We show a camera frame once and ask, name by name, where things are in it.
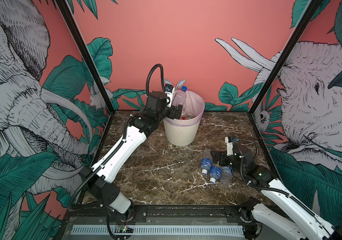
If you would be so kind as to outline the crushed clear plastic bottle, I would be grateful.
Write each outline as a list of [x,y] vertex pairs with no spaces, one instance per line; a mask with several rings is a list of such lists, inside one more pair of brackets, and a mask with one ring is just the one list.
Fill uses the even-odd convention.
[[229,185],[232,183],[233,179],[233,170],[231,167],[223,167],[222,173],[220,177],[220,182],[226,185]]

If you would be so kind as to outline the blue label bottle white cap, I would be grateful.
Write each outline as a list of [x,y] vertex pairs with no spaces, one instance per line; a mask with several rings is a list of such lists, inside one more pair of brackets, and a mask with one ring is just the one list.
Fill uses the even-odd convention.
[[213,157],[210,149],[205,149],[201,160],[202,175],[206,176],[213,165]]

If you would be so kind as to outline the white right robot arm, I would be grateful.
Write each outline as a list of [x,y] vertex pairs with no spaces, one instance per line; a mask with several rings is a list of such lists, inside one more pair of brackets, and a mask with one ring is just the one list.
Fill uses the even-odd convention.
[[256,164],[254,155],[246,146],[232,142],[225,152],[210,151],[213,165],[230,173],[238,173],[247,186],[260,191],[284,213],[281,216],[261,201],[249,198],[239,207],[238,214],[244,223],[269,226],[288,240],[342,240],[342,226],[334,226],[307,207],[264,166]]

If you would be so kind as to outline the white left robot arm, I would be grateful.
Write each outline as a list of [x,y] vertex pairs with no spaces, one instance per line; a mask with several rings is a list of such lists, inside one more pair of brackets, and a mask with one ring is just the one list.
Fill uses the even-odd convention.
[[114,185],[114,180],[132,153],[155,131],[165,118],[179,118],[182,105],[172,104],[175,92],[152,92],[147,95],[146,105],[135,115],[130,116],[119,141],[92,167],[80,171],[81,185],[70,198],[67,210],[76,211],[73,203],[76,196],[87,189],[98,204],[126,215],[131,211],[132,202]]

